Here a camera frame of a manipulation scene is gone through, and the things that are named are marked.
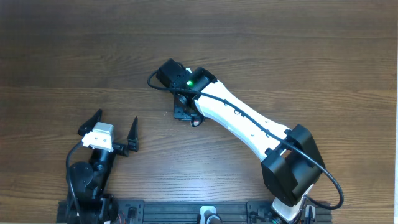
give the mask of black cable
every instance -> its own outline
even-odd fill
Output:
[[[293,146],[292,144],[290,144],[289,142],[281,139],[280,137],[276,136],[275,134],[273,134],[272,132],[270,132],[268,129],[264,128],[263,126],[261,126],[255,119],[251,118],[248,114],[246,114],[243,110],[241,110],[240,108],[238,108],[237,106],[233,105],[232,103],[230,103],[228,100],[226,99],[222,99],[220,97],[217,96],[213,96],[211,94],[207,94],[207,93],[202,93],[200,91],[194,91],[194,90],[185,90],[185,89],[181,89],[181,88],[166,88],[166,87],[159,87],[159,86],[154,86],[150,83],[150,81],[152,80],[152,77],[157,73],[157,71],[155,71],[154,73],[152,73],[149,78],[148,78],[148,85],[151,88],[154,88],[156,90],[166,90],[166,91],[171,91],[171,92],[183,92],[183,93],[192,93],[192,94],[196,94],[199,96],[206,96],[209,98],[212,98],[214,100],[218,100],[222,103],[224,103],[225,105],[229,105],[230,107],[234,108],[235,111],[241,113],[242,116],[247,117],[247,119],[249,119],[251,122],[253,122],[257,127],[260,128],[261,131],[264,131],[266,133],[266,136],[271,136],[272,138],[278,140],[280,143],[282,143],[284,146],[290,148],[291,150],[299,153],[301,156],[303,156],[306,160],[310,161],[313,165],[317,166],[329,179],[330,181],[335,185],[338,194],[339,194],[339,202],[337,203],[337,205],[334,206],[329,206],[329,205],[324,205],[321,204],[319,202],[317,202],[316,200],[312,199],[311,197],[309,197],[308,195],[306,196],[306,198],[309,199],[309,201],[311,201],[312,203],[314,203],[314,205],[320,207],[320,208],[324,208],[324,209],[328,209],[328,210],[334,210],[337,208],[340,208],[344,202],[344,194],[343,194],[343,190],[341,189],[339,183],[337,182],[337,180],[325,169],[323,168],[317,161],[313,160],[311,157],[309,157],[306,153],[304,153],[303,151],[301,151],[299,148]]]
[[[79,221],[80,221],[80,224],[84,224],[84,221],[83,221],[83,214],[81,213],[80,206],[79,206],[79,203],[78,203],[77,198],[76,198],[76,195],[75,195],[75,191],[73,190],[72,178],[70,177],[70,173],[69,173],[69,161],[70,161],[70,157],[72,156],[72,154],[73,154],[73,153],[76,151],[76,149],[78,149],[82,144],[83,144],[83,142],[82,142],[82,141],[79,141],[79,142],[76,144],[76,146],[74,146],[74,147],[69,151],[68,156],[67,156],[67,162],[66,162],[66,164],[67,164],[67,180],[68,180],[67,182],[68,182],[68,185],[69,185],[70,193],[72,194],[73,201],[75,202],[76,211],[77,211],[77,213],[79,213]]]

